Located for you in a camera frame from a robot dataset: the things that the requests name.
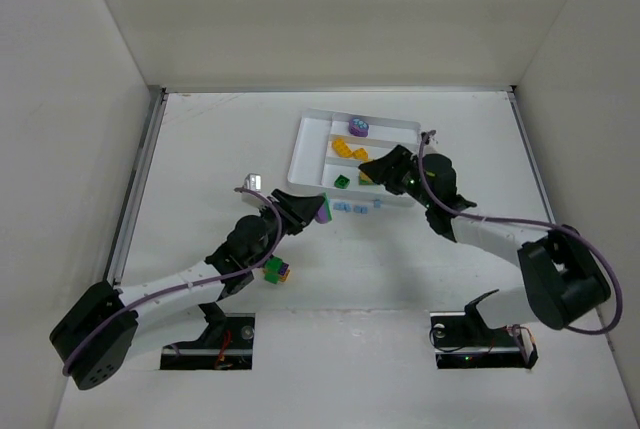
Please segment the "yellow orange patterned lego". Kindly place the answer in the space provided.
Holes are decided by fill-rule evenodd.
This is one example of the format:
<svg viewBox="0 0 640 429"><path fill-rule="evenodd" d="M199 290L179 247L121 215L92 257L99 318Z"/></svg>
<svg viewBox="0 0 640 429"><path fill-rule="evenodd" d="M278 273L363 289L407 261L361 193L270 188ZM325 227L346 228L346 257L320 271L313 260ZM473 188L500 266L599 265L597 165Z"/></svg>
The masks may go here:
<svg viewBox="0 0 640 429"><path fill-rule="evenodd" d="M363 172L359 173L359 179L361 181L363 181L365 184L374 184L372 179L369 176L367 176L366 174L364 174Z"/></svg>

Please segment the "small yellow lego piece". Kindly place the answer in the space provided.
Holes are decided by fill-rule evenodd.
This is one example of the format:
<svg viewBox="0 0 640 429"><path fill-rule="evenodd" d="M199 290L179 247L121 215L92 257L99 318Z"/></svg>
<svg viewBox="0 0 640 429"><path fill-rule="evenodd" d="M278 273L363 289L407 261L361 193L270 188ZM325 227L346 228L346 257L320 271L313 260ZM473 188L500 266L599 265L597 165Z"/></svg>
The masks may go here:
<svg viewBox="0 0 640 429"><path fill-rule="evenodd" d="M358 148L352 152L352 157L363 162L369 161L369 155L364 148Z"/></svg>

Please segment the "green purple yellow lego cluster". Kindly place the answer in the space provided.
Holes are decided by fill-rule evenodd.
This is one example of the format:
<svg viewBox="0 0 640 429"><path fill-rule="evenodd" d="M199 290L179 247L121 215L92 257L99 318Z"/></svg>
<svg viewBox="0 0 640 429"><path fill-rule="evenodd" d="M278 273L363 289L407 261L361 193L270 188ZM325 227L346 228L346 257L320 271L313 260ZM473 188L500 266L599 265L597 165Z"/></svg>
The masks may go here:
<svg viewBox="0 0 640 429"><path fill-rule="evenodd" d="M289 265L276 256L271 256L262 270L264 279L272 284L284 283L290 274Z"/></svg>

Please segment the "small green lego brick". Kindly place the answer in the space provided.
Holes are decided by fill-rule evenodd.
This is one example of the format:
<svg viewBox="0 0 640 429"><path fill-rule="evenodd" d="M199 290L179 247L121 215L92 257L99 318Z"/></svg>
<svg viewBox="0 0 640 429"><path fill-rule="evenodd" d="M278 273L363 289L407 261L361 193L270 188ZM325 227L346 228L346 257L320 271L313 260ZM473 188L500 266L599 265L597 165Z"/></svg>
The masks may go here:
<svg viewBox="0 0 640 429"><path fill-rule="evenodd" d="M340 174L334 181L334 187L338 189L346 189L350 185L350 179Z"/></svg>

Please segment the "yellow long lego brick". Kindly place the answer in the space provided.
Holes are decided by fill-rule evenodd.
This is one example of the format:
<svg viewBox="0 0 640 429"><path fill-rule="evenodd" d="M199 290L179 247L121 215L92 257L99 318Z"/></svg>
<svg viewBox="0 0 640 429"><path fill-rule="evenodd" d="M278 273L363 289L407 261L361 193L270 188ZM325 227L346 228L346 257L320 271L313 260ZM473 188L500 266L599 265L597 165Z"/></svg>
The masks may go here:
<svg viewBox="0 0 640 429"><path fill-rule="evenodd" d="M347 145L347 143L342 138L336 138L331 143L332 149L335 153L341 158L351 158L352 157L352 149Z"/></svg>

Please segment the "purple round lego piece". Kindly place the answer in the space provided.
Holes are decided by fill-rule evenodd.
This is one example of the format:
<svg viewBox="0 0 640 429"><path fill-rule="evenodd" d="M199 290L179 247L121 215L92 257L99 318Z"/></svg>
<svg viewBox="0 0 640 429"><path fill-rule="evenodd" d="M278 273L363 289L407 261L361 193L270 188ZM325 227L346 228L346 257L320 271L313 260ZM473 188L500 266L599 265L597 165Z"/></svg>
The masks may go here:
<svg viewBox="0 0 640 429"><path fill-rule="evenodd" d="M366 120L353 117L348 122L348 132L359 138L366 138L369 135L370 126Z"/></svg>

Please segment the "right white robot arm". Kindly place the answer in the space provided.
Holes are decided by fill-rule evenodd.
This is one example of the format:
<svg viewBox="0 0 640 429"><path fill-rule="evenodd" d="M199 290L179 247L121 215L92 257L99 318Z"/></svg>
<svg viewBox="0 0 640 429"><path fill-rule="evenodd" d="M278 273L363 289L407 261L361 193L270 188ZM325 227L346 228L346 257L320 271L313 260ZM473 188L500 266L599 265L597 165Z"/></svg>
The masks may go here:
<svg viewBox="0 0 640 429"><path fill-rule="evenodd" d="M459 244L479 248L521 273L532 314L554 330L574 331L574 321L609 299L616 302L615 329L623 314L622 290L602 253L575 229L549 222L481 215L457 190L449 158L420 146L398 145L359 169L393 195L407 194L425 207L431 229Z"/></svg>

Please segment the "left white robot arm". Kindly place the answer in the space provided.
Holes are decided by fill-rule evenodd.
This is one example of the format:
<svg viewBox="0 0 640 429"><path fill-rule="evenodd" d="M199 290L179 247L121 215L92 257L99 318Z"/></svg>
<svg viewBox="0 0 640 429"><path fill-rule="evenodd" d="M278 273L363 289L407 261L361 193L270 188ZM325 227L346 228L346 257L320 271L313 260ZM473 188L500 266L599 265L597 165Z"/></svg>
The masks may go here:
<svg viewBox="0 0 640 429"><path fill-rule="evenodd" d="M257 213L240 218L204 260L176 274L134 286L106 280L91 285L57 323L49 340L64 376L82 391L112 377L128 356L199 335L188 320L244 289L256 269L274 260L282 239L310 224L330 221L325 194L294 196L275 189L256 193Z"/></svg>

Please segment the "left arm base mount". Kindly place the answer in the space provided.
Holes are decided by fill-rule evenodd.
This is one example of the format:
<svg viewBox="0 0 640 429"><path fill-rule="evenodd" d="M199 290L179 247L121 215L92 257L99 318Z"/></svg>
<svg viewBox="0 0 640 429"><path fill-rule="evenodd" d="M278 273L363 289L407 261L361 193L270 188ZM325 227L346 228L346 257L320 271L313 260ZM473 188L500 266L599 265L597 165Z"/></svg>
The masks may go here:
<svg viewBox="0 0 640 429"><path fill-rule="evenodd" d="M161 371L248 371L253 367L256 316L225 313L217 304L199 306L207 323L193 340L165 346Z"/></svg>

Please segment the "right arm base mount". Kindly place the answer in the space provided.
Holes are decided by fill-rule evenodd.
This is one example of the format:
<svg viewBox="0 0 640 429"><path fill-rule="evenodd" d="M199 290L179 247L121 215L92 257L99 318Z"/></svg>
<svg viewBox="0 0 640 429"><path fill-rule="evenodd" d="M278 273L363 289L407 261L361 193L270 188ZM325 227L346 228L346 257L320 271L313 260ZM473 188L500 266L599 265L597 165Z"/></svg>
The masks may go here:
<svg viewBox="0 0 640 429"><path fill-rule="evenodd" d="M428 339L439 370L524 369L539 360L535 338L519 324L490 328L478 305L498 290L486 292L468 302L462 311L430 314Z"/></svg>

